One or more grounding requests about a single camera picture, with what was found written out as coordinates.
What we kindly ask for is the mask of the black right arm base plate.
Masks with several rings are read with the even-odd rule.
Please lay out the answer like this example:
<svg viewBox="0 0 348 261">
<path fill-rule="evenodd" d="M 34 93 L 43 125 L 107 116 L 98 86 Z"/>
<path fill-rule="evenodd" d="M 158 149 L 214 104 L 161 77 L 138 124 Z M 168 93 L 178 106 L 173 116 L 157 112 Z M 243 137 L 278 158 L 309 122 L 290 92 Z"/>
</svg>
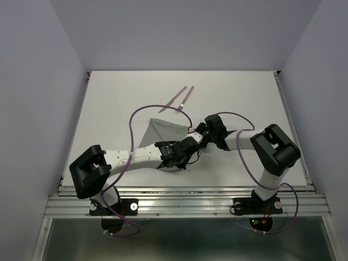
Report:
<svg viewBox="0 0 348 261">
<path fill-rule="evenodd" d="M 236 216 L 243 215 L 263 215 L 282 214 L 282 204 L 278 197 L 273 197 L 267 201 L 262 201 L 255 197 L 238 197 L 233 199 L 233 203 L 229 209 L 230 213 Z"/>
</svg>

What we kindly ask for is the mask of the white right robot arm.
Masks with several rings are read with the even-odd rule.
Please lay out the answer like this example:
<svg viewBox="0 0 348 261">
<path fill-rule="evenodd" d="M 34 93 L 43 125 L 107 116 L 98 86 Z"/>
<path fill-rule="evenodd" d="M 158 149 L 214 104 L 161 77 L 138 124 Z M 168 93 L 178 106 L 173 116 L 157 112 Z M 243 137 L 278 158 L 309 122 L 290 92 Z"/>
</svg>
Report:
<svg viewBox="0 0 348 261">
<path fill-rule="evenodd" d="M 203 147 L 211 142 L 221 150 L 238 152 L 245 170 L 256 183 L 250 206 L 256 212 L 263 212 L 281 187 L 285 174 L 301 158 L 300 149 L 276 124 L 260 131 L 252 123 L 250 129 L 227 130 L 220 115 L 221 113 L 207 116 L 194 131 L 203 135 L 200 143 Z M 263 166 L 259 180 L 248 168 L 243 150 L 256 152 Z"/>
</svg>

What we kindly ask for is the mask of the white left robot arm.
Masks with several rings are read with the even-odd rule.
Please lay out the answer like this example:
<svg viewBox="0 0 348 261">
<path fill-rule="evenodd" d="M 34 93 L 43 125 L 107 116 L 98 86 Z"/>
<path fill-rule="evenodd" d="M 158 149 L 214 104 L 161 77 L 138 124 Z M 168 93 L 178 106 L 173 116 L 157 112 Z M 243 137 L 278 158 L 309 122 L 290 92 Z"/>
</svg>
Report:
<svg viewBox="0 0 348 261">
<path fill-rule="evenodd" d="M 116 214 L 121 200 L 117 189 L 107 183 L 110 176 L 138 169 L 184 169 L 202 140 L 201 134 L 193 132 L 181 141 L 156 142 L 133 152 L 103 150 L 93 145 L 69 166 L 77 197 L 92 198 L 108 214 Z"/>
</svg>

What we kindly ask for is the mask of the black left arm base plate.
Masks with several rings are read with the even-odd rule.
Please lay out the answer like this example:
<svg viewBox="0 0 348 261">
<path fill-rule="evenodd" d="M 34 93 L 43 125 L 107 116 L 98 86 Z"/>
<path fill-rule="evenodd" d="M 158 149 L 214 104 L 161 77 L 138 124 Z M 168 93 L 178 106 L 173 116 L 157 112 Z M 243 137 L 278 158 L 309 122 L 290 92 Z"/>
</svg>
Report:
<svg viewBox="0 0 348 261">
<path fill-rule="evenodd" d="M 90 216 L 114 216 L 114 213 L 107 207 L 102 206 L 98 201 L 90 198 Z M 122 198 L 119 203 L 116 203 L 111 209 L 122 216 L 137 216 L 139 200 L 137 198 Z"/>
</svg>

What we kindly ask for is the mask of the grey cloth napkin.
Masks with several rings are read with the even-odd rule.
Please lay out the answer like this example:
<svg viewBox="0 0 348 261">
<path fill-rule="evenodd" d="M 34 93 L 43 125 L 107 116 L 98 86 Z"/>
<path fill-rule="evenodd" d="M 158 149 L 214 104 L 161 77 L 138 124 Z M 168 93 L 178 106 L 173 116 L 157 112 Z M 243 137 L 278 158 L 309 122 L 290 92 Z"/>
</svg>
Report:
<svg viewBox="0 0 348 261">
<path fill-rule="evenodd" d="M 148 148 L 150 146 L 150 149 L 153 152 L 153 144 L 155 144 L 156 142 L 181 141 L 185 138 L 187 133 L 187 127 L 185 126 L 161 119 L 150 119 L 148 127 L 139 145 L 139 149 L 135 150 L 135 159 L 132 159 L 129 170 L 148 168 L 159 169 L 166 172 L 180 171 L 180 168 L 176 166 L 171 168 L 160 166 L 162 163 L 162 160 L 160 159 L 160 153 L 155 152 L 154 157 L 149 153 L 146 155 L 146 153 L 143 153 L 145 152 L 145 149 L 143 149 L 143 147 Z"/>
</svg>

